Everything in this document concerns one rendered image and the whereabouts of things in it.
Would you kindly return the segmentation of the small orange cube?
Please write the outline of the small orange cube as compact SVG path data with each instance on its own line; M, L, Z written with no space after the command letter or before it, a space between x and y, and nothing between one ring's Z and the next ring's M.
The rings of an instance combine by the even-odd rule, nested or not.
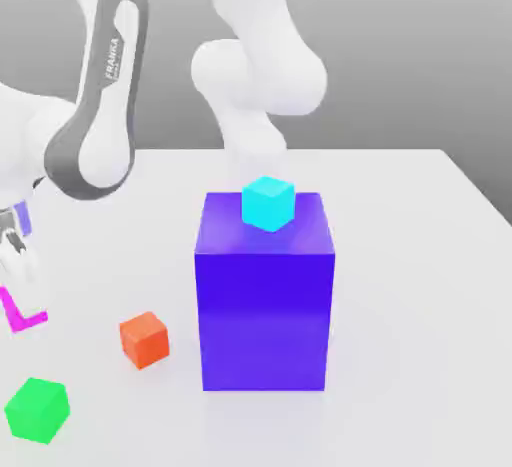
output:
M121 323L119 330L122 349L139 370L170 354L167 327L153 312Z

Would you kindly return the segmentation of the large purple box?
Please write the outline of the large purple box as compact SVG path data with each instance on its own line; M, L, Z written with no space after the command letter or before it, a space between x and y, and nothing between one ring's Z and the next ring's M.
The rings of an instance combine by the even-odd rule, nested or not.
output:
M240 194L207 194L194 261L204 390L324 389L335 248L319 194L276 232L243 223Z

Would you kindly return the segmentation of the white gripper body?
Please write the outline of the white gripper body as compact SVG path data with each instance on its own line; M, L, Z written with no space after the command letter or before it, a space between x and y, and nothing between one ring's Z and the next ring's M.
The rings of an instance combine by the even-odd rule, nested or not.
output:
M24 316L47 310L48 297L32 250L0 251L0 285L7 288Z

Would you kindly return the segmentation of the small magenta cube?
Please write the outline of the small magenta cube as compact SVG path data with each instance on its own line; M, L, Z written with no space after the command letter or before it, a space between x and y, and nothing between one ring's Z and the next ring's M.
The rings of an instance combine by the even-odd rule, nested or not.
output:
M12 296L5 287L0 287L0 302L2 303L7 321L13 333L19 333L48 321L46 311L25 317L18 309Z

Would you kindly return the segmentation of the small cyan cube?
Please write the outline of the small cyan cube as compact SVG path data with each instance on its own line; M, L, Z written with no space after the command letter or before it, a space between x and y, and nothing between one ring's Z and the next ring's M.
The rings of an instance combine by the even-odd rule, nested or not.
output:
M294 184L260 177L242 189L242 221L266 232L276 232L294 219L295 202Z

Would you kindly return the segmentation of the small green cube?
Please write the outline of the small green cube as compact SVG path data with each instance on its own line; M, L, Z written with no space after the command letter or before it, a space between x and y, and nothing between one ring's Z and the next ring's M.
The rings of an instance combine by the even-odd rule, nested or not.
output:
M14 437L49 444L70 415L62 383L29 377L4 407Z

